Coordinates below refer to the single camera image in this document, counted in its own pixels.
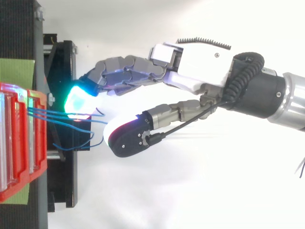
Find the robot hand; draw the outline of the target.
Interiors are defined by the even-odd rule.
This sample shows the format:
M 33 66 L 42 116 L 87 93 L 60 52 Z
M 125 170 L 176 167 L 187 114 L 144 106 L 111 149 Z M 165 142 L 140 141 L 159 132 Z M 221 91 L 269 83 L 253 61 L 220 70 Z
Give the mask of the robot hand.
M 199 100 L 161 104 L 110 121 L 104 129 L 104 141 L 117 157 L 133 156 L 167 137 L 157 129 L 176 121 L 186 126 L 212 114 L 220 105 L 232 62 L 229 45 L 202 38 L 157 44 L 147 58 L 108 58 L 74 82 L 64 111 L 71 119 L 85 120 L 95 110 L 99 93 L 121 96 L 157 83 L 200 96 Z

